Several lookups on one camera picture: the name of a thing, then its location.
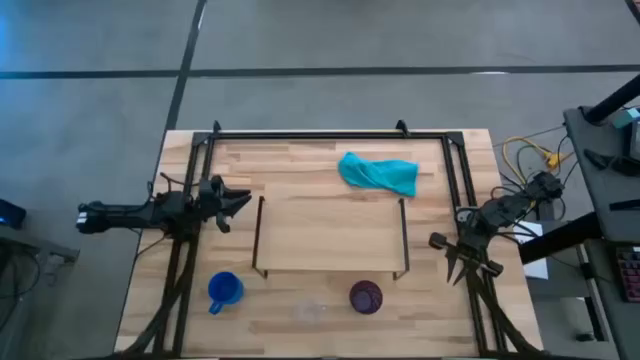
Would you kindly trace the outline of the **black device with blue light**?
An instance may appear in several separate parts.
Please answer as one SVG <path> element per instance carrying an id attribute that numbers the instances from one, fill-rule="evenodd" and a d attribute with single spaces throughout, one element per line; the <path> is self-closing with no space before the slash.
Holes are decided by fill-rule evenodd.
<path id="1" fill-rule="evenodd" d="M 0 225 L 20 230 L 27 212 L 24 208 L 0 199 Z"/>

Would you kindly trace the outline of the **black diagonal pole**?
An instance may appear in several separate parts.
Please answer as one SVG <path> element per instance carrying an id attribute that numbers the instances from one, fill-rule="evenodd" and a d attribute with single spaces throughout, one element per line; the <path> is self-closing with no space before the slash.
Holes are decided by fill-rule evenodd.
<path id="1" fill-rule="evenodd" d="M 600 125 L 615 111 L 638 96 L 640 96 L 640 74 L 636 75 L 597 105 L 588 109 L 584 114 L 584 119 L 592 125 Z"/>

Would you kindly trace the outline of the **black metal rig frame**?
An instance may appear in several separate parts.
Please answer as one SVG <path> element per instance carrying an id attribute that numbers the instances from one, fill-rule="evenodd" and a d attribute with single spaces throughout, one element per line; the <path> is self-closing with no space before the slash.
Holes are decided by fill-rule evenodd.
<path id="1" fill-rule="evenodd" d="M 353 152 L 370 161 L 419 165 L 417 194 L 348 185 L 337 164 Z M 252 193 L 222 233 L 207 222 L 199 238 L 174 244 L 146 232 L 136 259 L 114 349 L 131 348 L 178 280 L 175 306 L 150 344 L 155 356 L 226 357 L 466 357 L 511 344 L 489 311 L 460 281 L 449 282 L 444 254 L 428 240 L 439 232 L 455 240 L 454 212 L 497 192 L 500 175 L 485 130 L 230 131 L 212 144 L 202 133 L 169 132 L 158 172 L 191 182 L 209 165 L 227 186 Z M 404 199 L 410 271 L 395 280 L 382 272 L 278 271 L 266 278 L 252 268 L 259 198 L 268 201 L 382 202 Z M 219 272 L 234 273 L 244 296 L 209 313 L 208 285 Z M 383 294 L 374 314 L 356 312 L 349 291 L 358 281 Z M 298 322 L 294 306 L 313 299 L 327 309 L 315 324 Z"/>

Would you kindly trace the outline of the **blue plastic mug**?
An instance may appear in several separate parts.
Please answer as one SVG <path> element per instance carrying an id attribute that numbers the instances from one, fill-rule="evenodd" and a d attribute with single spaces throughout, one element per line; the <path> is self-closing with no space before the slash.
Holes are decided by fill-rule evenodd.
<path id="1" fill-rule="evenodd" d="M 208 295 L 211 299 L 209 313 L 217 315 L 225 306 L 236 304 L 242 299 L 244 285 L 234 273 L 219 272 L 209 281 Z"/>

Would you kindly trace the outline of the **black tool on desk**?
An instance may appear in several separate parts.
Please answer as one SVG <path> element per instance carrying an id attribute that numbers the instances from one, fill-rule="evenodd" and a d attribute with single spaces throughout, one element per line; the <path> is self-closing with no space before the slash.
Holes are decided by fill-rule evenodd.
<path id="1" fill-rule="evenodd" d="M 608 156 L 590 149 L 583 151 L 586 159 L 598 170 L 611 169 L 625 176 L 640 176 L 640 161 L 627 156 Z"/>

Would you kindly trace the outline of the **grey side desk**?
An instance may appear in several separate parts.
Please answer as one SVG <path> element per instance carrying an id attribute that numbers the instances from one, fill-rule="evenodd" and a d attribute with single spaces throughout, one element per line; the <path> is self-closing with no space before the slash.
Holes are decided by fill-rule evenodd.
<path id="1" fill-rule="evenodd" d="M 599 170 L 584 155 L 586 150 L 620 155 L 620 130 L 610 125 L 594 126 L 583 119 L 578 109 L 566 110 L 563 116 L 602 232 L 600 240 L 588 240 L 585 247 L 597 274 L 596 283 L 618 356 L 621 360 L 640 360 L 640 303 L 623 299 L 612 254 L 616 245 L 640 245 L 640 209 L 610 209 L 612 203 L 640 199 L 640 177 L 628 177 L 610 168 Z"/>

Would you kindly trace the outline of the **purple faceted cup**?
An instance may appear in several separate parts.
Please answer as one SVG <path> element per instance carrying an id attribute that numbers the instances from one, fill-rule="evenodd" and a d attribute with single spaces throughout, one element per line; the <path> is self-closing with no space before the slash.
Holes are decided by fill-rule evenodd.
<path id="1" fill-rule="evenodd" d="M 383 294 L 380 287 L 369 280 L 356 282 L 349 291 L 352 308 L 364 315 L 376 313 L 383 304 Z"/>

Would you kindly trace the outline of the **clear plastic cup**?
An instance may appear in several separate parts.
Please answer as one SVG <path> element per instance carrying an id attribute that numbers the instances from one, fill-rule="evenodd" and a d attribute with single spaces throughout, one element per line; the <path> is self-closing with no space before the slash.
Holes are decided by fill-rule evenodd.
<path id="1" fill-rule="evenodd" d="M 296 303 L 293 317 L 298 322 L 315 324 L 324 316 L 327 307 L 313 299 L 303 299 Z"/>

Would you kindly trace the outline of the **black desk support bar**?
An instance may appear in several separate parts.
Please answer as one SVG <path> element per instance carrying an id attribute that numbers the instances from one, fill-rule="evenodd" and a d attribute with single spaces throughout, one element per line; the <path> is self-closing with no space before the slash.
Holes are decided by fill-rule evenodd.
<path id="1" fill-rule="evenodd" d="M 525 242 L 519 247 L 520 259 L 526 265 L 601 236 L 598 217 L 591 212 Z"/>

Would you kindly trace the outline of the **teal cloth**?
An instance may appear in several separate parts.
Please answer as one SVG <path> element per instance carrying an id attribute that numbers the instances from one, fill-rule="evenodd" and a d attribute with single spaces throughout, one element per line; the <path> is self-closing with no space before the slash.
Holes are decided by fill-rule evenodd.
<path id="1" fill-rule="evenodd" d="M 339 175 L 348 185 L 365 189 L 382 189 L 415 197 L 419 165 L 404 160 L 365 160 L 347 152 L 338 162 Z"/>

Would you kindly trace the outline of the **small teal box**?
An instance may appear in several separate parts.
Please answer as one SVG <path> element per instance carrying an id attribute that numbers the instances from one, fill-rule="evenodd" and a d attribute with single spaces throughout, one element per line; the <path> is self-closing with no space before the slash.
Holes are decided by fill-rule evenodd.
<path id="1" fill-rule="evenodd" d="M 640 107 L 623 108 L 612 115 L 611 124 L 616 129 L 623 129 L 626 126 L 640 121 Z"/>

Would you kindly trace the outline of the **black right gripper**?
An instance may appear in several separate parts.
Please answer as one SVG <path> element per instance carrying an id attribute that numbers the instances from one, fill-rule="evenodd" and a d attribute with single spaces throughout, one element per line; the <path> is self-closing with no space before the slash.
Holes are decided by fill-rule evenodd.
<path id="1" fill-rule="evenodd" d="M 488 230 L 466 227 L 456 244 L 450 243 L 443 234 L 433 232 L 429 238 L 429 245 L 437 250 L 445 251 L 447 258 L 446 281 L 451 280 L 458 260 L 462 262 L 462 268 L 453 281 L 453 285 L 457 285 L 469 273 L 477 272 L 479 269 L 493 277 L 501 275 L 503 266 L 485 257 L 488 245 L 497 232 L 498 227 Z"/>

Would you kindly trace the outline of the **dark keyboard with red keys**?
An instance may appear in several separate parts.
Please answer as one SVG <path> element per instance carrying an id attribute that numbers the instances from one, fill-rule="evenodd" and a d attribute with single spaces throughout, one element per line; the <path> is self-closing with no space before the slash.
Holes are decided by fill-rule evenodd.
<path id="1" fill-rule="evenodd" d="M 623 298 L 627 302 L 640 303 L 640 246 L 617 247 L 615 260 Z"/>

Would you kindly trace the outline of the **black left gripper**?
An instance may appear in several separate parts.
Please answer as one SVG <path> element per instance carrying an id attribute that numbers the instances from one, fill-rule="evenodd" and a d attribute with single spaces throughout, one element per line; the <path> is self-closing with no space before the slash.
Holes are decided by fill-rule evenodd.
<path id="1" fill-rule="evenodd" d="M 234 217 L 250 200 L 251 191 L 245 189 L 228 189 L 222 177 L 214 175 L 210 180 L 200 182 L 198 192 L 199 219 L 207 222 L 213 218 L 222 233 L 229 233 L 227 217 Z"/>

